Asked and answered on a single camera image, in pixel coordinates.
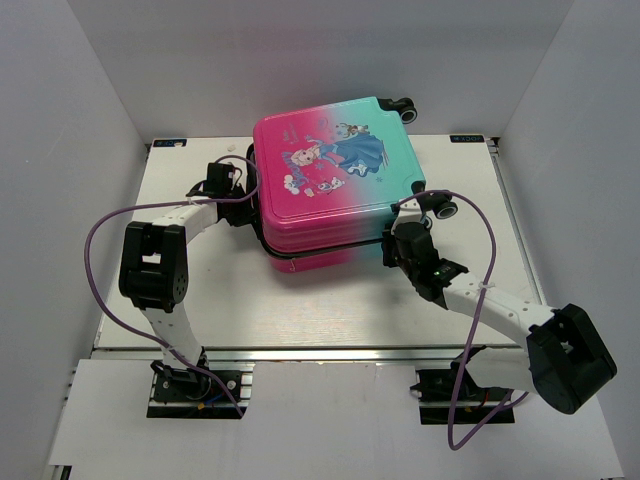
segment white platform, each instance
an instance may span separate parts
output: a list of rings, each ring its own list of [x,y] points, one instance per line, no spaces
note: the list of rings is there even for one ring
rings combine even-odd
[[[145,361],[81,361],[50,463],[71,480],[599,479],[622,472],[600,406],[525,401],[461,451],[422,426],[411,366],[261,363],[245,418],[145,418]],[[468,427],[456,430],[461,438]]]
[[[489,217],[498,241],[494,281],[533,300],[496,173],[483,143],[453,144],[446,135],[412,136],[428,188],[447,188],[476,201]],[[218,157],[244,155],[251,138],[189,139],[185,147],[152,148],[138,203],[172,201],[206,175]],[[436,221],[434,242],[442,256],[482,276],[489,241],[475,212]],[[164,210],[137,212],[150,221]],[[469,319],[422,300],[399,269],[380,259],[362,260],[296,274],[269,264],[252,229],[211,227],[189,244],[190,284],[185,306],[196,338],[208,347],[424,346],[462,344]],[[144,317],[122,297],[117,276],[108,299],[116,314],[150,331]],[[152,346],[103,318],[98,347]],[[510,343],[480,326],[479,343]]]

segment white enclosure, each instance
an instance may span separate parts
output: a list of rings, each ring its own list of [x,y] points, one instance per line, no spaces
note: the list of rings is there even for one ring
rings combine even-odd
[[[550,303],[584,306],[618,363],[599,400],[625,476],[640,478],[639,26],[632,0],[3,2],[2,477],[45,469],[100,318],[84,236],[135,201],[144,143],[249,136],[270,113],[406,95],[420,112],[410,133],[501,137]],[[125,220],[96,241],[103,290]]]

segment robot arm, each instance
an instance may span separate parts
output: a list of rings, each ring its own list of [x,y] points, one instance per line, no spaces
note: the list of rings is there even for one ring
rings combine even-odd
[[[438,218],[456,211],[444,194],[401,205],[396,221],[384,232],[384,264],[399,266],[425,300],[470,317],[486,288],[480,321],[522,348],[473,349],[467,382],[472,388],[535,392],[556,410],[574,413],[617,373],[589,316],[571,304],[558,310],[522,301],[483,285],[466,267],[441,259],[433,246],[431,222],[424,221],[430,210]]]
[[[209,164],[207,179],[194,186],[187,196],[245,197],[243,186],[235,178],[238,170],[231,164]],[[142,311],[157,337],[197,367],[208,369],[208,362],[182,303],[189,284],[187,244],[223,218],[240,226],[250,223],[252,215],[250,201],[193,203],[153,222],[131,222],[127,226],[118,282],[120,293]],[[169,348],[162,347],[162,353],[163,360],[151,365],[160,385],[171,385],[186,398],[203,398],[210,391],[210,378],[185,369]]]
[[[193,204],[151,223],[131,222],[125,232],[120,292],[142,311],[156,336],[194,365],[203,350],[182,303],[189,284],[187,244],[217,221],[217,204]],[[159,262],[151,261],[153,256]],[[184,368],[168,349],[162,353],[164,365]]]

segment wire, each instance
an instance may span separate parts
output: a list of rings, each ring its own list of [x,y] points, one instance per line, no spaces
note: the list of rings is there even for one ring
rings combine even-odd
[[[213,402],[217,402],[218,400],[220,400],[222,397],[224,397],[224,393],[221,393],[220,395],[216,395],[215,397],[213,397],[210,400],[207,400],[206,402],[204,402],[205,405],[211,405]]]
[[[236,399],[233,398],[233,395],[231,394],[231,392],[229,391],[227,386],[224,384],[224,382],[222,380],[220,380],[220,378],[217,375],[215,375],[214,373],[210,372],[209,370],[206,370],[204,368],[200,368],[197,365],[193,365],[192,363],[190,363],[186,358],[184,358],[182,355],[180,355],[180,353],[178,353],[171,345],[169,345],[162,338],[156,337],[155,335],[152,335],[150,333],[143,332],[142,330],[138,330],[137,328],[134,328],[131,325],[125,323],[122,320],[120,320],[109,309],[109,307],[107,307],[107,304],[102,299],[102,296],[100,295],[100,292],[98,291],[98,287],[96,285],[96,281],[93,278],[93,271],[91,269],[91,242],[93,241],[93,237],[95,236],[96,231],[98,230],[98,228],[100,228],[100,226],[103,223],[105,223],[107,220],[109,220],[109,219],[111,219],[113,217],[116,217],[118,215],[121,215],[121,214],[127,213],[127,212],[134,212],[134,211],[137,211],[137,210],[147,210],[147,209],[150,209],[150,208],[182,207],[182,206],[191,205],[191,204],[204,205],[204,204],[209,204],[209,203],[242,203],[242,202],[245,202],[245,201],[249,200],[256,193],[258,193],[258,190],[260,188],[261,179],[260,179],[260,172],[256,168],[255,164],[253,162],[251,162],[250,160],[247,160],[246,158],[241,157],[240,155],[225,155],[223,157],[220,157],[218,160],[216,160],[216,163],[221,161],[221,160],[226,160],[228,158],[235,158],[235,159],[242,160],[242,161],[246,162],[248,166],[251,166],[251,168],[253,168],[253,170],[255,171],[255,174],[256,174],[256,186],[253,188],[253,190],[251,190],[249,193],[247,193],[242,198],[220,198],[220,199],[208,198],[208,199],[199,200],[197,202],[193,202],[193,201],[189,201],[189,200],[182,200],[182,201],[178,201],[178,202],[148,203],[148,204],[143,204],[143,205],[133,205],[133,206],[130,206],[130,207],[124,207],[124,208],[120,208],[118,210],[114,210],[113,212],[106,214],[104,217],[102,217],[100,220],[98,220],[96,222],[96,224],[93,227],[91,227],[91,230],[89,230],[89,233],[87,234],[87,239],[84,242],[84,270],[85,270],[85,273],[87,275],[87,281],[89,282],[89,288],[91,289],[91,293],[93,294],[93,297],[96,299],[96,302],[98,303],[98,306],[100,307],[100,309],[104,312],[104,314],[107,317],[109,317],[118,326],[124,328],[125,330],[127,330],[127,331],[129,331],[129,332],[131,332],[131,333],[133,333],[135,335],[139,335],[141,337],[147,338],[147,339],[157,343],[161,347],[166,348],[176,358],[176,360],[178,360],[180,363],[185,365],[187,368],[190,368],[191,370],[193,370],[195,372],[198,372],[198,373],[201,373],[203,375],[206,375],[211,380],[216,382],[220,386],[222,391],[225,393],[225,395],[229,398],[229,400],[231,401],[231,403],[235,407],[236,411],[238,412],[238,415],[240,415],[240,418],[242,418],[243,412],[242,412],[242,409],[240,408],[240,406],[238,405],[238,402],[236,402]]]
[[[451,448],[451,450],[456,451],[461,449],[469,440],[471,440],[471,437],[473,437],[478,432],[478,430],[480,430],[484,425],[486,425],[495,415],[497,415],[502,410],[515,407],[525,399],[527,394],[525,393],[520,398],[518,398],[517,400],[507,405],[506,403],[511,399],[511,395],[513,394],[513,390],[507,390],[506,395],[498,403],[498,405],[496,405],[482,420],[480,420],[480,422],[478,422],[478,424],[475,425],[471,429],[471,431],[469,431],[469,433],[467,433],[467,435],[465,435],[464,438],[460,440],[459,443],[455,443],[453,439],[453,426],[455,422],[458,396],[460,394],[460,387],[462,386],[462,378],[464,376],[465,367],[467,365],[467,361],[469,360],[469,353],[471,351],[471,346],[473,344],[473,337],[475,337],[476,330],[478,328],[478,323],[480,322],[480,313],[482,312],[482,306],[484,305],[484,299],[487,294],[487,289],[484,285],[489,284],[489,280],[491,279],[491,274],[493,273],[493,268],[496,264],[497,244],[496,244],[495,234],[493,233],[493,228],[491,228],[491,224],[489,223],[487,216],[482,212],[482,210],[480,209],[480,207],[478,207],[478,205],[476,205],[473,201],[471,201],[470,199],[468,199],[467,197],[459,193],[451,192],[449,190],[426,190],[424,192],[419,192],[419,193],[416,193],[415,195],[407,197],[404,200],[400,200],[397,203],[397,206],[400,207],[400,205],[408,201],[417,199],[425,195],[432,195],[432,194],[451,195],[452,197],[459,198],[460,200],[467,203],[471,208],[473,208],[478,213],[478,215],[484,222],[484,225],[487,228],[487,232],[489,233],[489,239],[491,240],[491,259],[489,260],[489,266],[487,267],[487,272],[485,273],[484,280],[482,281],[483,286],[481,287],[480,297],[478,298],[478,304],[476,305],[476,310],[473,314],[473,320],[471,322],[471,328],[469,329],[469,335],[467,336],[467,341],[464,345],[464,350],[462,351],[462,359],[460,361],[460,367],[458,368],[458,373],[456,374],[456,381],[453,385],[453,393],[451,395],[451,405],[449,406],[449,415],[447,419],[447,437],[448,437],[447,439],[449,442],[449,448]]]

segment suitcase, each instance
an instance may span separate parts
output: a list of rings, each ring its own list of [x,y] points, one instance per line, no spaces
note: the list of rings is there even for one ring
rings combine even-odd
[[[276,269],[299,272],[381,253],[391,204],[425,185],[403,126],[416,115],[410,99],[370,97],[256,124],[258,236]]]

